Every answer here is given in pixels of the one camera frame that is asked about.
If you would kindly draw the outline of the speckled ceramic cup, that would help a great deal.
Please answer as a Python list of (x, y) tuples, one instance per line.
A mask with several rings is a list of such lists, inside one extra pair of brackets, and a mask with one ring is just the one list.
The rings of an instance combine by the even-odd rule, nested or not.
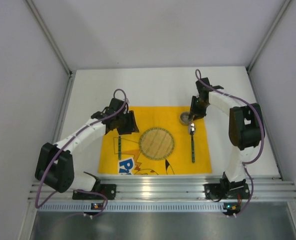
[(183, 126), (188, 126), (191, 123), (191, 120), (189, 119), (190, 113), (188, 111), (184, 111), (180, 114), (180, 123)]

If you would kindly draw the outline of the spoon with green handle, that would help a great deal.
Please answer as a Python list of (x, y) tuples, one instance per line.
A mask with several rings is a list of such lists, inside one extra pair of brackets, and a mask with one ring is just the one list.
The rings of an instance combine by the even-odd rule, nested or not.
[(192, 163), (195, 163), (195, 146), (194, 146), (194, 134), (196, 131), (195, 124), (191, 122), (188, 126), (189, 135), (191, 137), (191, 157)]

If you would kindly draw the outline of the fork with green handle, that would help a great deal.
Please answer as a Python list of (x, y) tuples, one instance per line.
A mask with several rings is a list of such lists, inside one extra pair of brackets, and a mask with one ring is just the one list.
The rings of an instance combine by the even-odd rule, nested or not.
[(118, 136), (118, 160), (121, 160), (121, 148), (122, 148), (122, 138), (121, 135)]

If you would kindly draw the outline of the round woven bamboo plate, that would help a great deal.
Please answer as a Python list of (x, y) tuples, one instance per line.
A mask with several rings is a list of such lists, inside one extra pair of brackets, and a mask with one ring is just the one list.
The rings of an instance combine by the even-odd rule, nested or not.
[(165, 160), (172, 154), (175, 148), (175, 140), (168, 130), (153, 127), (141, 135), (139, 148), (141, 153), (150, 160)]

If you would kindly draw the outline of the yellow pikachu placemat cloth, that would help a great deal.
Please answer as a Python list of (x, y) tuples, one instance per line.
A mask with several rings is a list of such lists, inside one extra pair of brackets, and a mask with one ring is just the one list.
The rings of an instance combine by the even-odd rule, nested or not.
[[(98, 172), (112, 175), (192, 175), (212, 172), (204, 120), (196, 121), (194, 134), (195, 163), (191, 157), (188, 127), (180, 123), (180, 114), (187, 106), (133, 106), (139, 132), (121, 135), (121, 160), (118, 160), (118, 133), (103, 137)], [(163, 160), (150, 160), (140, 151), (139, 138), (150, 128), (164, 128), (174, 137), (175, 148)]]

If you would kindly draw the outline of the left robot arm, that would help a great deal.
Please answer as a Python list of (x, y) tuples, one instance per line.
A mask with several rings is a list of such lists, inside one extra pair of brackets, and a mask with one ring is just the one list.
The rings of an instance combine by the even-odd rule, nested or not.
[(139, 131), (134, 111), (129, 110), (128, 103), (115, 97), (109, 106), (95, 112), (77, 131), (41, 147), (35, 178), (59, 193), (68, 189), (92, 191), (99, 179), (85, 170), (79, 154), (113, 130), (120, 135)]

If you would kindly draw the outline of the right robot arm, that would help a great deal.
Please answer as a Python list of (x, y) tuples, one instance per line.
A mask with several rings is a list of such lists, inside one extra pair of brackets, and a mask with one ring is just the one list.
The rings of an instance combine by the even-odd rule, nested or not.
[(197, 78), (198, 95), (192, 96), (188, 123), (203, 119), (208, 106), (213, 105), (229, 117), (228, 135), (232, 144), (230, 162), (223, 172), (218, 190), (223, 197), (235, 196), (248, 189), (246, 166), (255, 163), (262, 154), (265, 129), (258, 103), (224, 93), (220, 85), (212, 86), (207, 77)]

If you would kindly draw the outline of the right aluminium frame post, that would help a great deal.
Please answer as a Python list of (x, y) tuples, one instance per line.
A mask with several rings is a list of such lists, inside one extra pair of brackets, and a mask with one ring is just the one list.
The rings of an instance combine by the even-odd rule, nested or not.
[(246, 67), (247, 74), (250, 74), (252, 69), (254, 68), (255, 64), (259, 60), (260, 56), (262, 55), (263, 51), (269, 44), (269, 41), (272, 39), (276, 29), (281, 24), (282, 19), (285, 17), (287, 11), (291, 7), (293, 0), (284, 0), (277, 11), (276, 15), (273, 17), (273, 21), (270, 23), (267, 32), (263, 35), (263, 38), (257, 47), (253, 57), (250, 60), (250, 63)]

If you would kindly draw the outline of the aluminium frame post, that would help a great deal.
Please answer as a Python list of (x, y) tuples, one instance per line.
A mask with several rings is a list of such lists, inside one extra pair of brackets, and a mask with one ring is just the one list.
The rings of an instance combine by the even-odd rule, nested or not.
[(27, 8), (31, 12), (33, 18), (35, 19), (36, 23), (40, 27), (44, 37), (46, 38), (50, 48), (54, 52), (57, 60), (59, 61), (60, 65), (63, 67), (64, 71), (68, 76), (72, 75), (72, 70), (68, 66), (66, 60), (64, 59), (55, 39), (53, 38), (50, 30), (48, 29), (45, 21), (43, 20), (39, 10), (37, 9), (35, 3), (32, 0), (24, 0), (24, 3), (26, 4)]
[(263, 51), (269, 44), (269, 41), (272, 39), (276, 29), (281, 24), (282, 19), (285, 17), (287, 11), (291, 7), (293, 0), (284, 0), (277, 11), (276, 15), (273, 17), (273, 21), (270, 23), (267, 32), (263, 35), (263, 38), (257, 47), (253, 57), (250, 60), (250, 63), (246, 67), (247, 74), (250, 74), (252, 69), (254, 68), (255, 64), (259, 60), (260, 56), (262, 55)]

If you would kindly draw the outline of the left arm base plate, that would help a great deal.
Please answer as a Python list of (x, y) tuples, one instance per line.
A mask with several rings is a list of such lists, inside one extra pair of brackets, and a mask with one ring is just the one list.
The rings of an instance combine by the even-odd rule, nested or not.
[[(116, 187), (117, 187), (116, 184), (99, 183), (93, 187), (92, 192), (105, 195), (108, 200), (114, 200), (116, 196)], [(73, 200), (100, 200), (102, 199), (102, 197), (98, 195), (93, 195), (93, 194), (91, 195), (88, 193), (81, 193), (81, 192), (74, 191), (72, 195), (72, 199)]]

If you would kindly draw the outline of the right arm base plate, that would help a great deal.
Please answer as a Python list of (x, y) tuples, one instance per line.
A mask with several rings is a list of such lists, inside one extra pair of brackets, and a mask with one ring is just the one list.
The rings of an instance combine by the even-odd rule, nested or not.
[(249, 186), (241, 184), (232, 188), (225, 188), (220, 183), (208, 183), (204, 185), (207, 200), (219, 202), (220, 200), (237, 200), (238, 197), (248, 199), (250, 197)]

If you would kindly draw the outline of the aluminium mounting rail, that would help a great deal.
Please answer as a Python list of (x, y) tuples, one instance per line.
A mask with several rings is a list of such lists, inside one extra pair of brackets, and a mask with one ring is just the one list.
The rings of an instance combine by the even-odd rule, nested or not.
[[(103, 184), (115, 184), (118, 201), (204, 201), (206, 184), (218, 178), (204, 176), (103, 176)], [(279, 178), (254, 178), (253, 201), (296, 201), (296, 186)]]

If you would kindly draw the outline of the left aluminium frame post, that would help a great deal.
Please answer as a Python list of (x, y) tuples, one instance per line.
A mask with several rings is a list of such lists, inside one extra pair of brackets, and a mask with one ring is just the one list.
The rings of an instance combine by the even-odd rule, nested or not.
[(26, 4), (27, 8), (31, 12), (33, 18), (35, 19), (36, 23), (40, 27), (44, 37), (46, 38), (50, 48), (54, 52), (57, 60), (59, 61), (60, 65), (63, 67), (64, 71), (68, 76), (72, 75), (72, 70), (68, 66), (66, 60), (64, 59), (55, 39), (53, 38), (50, 30), (48, 29), (45, 21), (43, 20), (39, 10), (37, 9), (35, 3), (32, 0), (24, 0), (24, 3)]

